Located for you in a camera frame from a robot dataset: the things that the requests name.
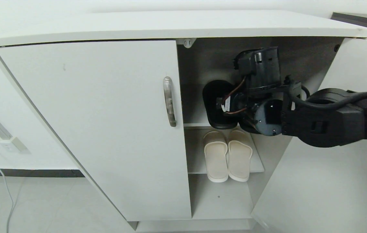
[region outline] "baseboard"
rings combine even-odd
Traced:
[[[84,177],[80,170],[24,170],[2,169],[5,176],[14,177]]]

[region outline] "tile floor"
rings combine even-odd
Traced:
[[[9,233],[134,232],[86,178],[7,177],[6,181],[17,201]],[[0,233],[6,232],[10,208],[11,201],[0,177]]]

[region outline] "open cabinet door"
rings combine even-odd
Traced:
[[[343,41],[327,87],[367,91],[367,40]],[[324,149],[293,138],[252,215],[269,233],[367,232],[367,140]]]
[[[11,46],[0,57],[127,221],[191,218],[175,41]]]

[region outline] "door handle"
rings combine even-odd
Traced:
[[[165,77],[163,79],[163,92],[165,94],[166,113],[168,115],[169,124],[172,127],[176,127],[175,113],[173,112],[171,86],[172,86],[172,79],[170,77]]]

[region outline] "power outlet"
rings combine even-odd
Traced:
[[[6,149],[7,152],[21,152],[27,149],[17,137],[12,137],[9,140],[2,140],[0,141],[0,145]]]

